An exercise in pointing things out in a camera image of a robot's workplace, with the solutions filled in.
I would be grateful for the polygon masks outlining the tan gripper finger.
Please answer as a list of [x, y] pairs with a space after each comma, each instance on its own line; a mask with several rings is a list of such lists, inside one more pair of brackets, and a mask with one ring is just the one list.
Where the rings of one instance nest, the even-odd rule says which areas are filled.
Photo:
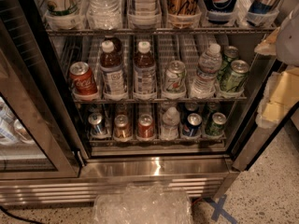
[[257, 125], [264, 129], [278, 125], [298, 101], [299, 67], [292, 66], [281, 73], [273, 72], [258, 106]]
[[276, 56], [276, 41], [278, 37], [278, 33], [280, 28], [278, 27], [275, 31], [273, 31], [270, 35], [268, 35], [261, 43], [259, 43], [254, 51], [261, 55], [271, 55]]

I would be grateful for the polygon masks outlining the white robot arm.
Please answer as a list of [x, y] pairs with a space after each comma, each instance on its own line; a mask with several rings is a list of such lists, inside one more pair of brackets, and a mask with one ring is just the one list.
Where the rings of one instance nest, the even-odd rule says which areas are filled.
[[299, 6], [296, 6], [281, 25], [256, 46], [262, 55], [274, 55], [288, 68], [273, 72], [267, 79], [255, 122], [260, 128], [278, 125], [299, 101]]

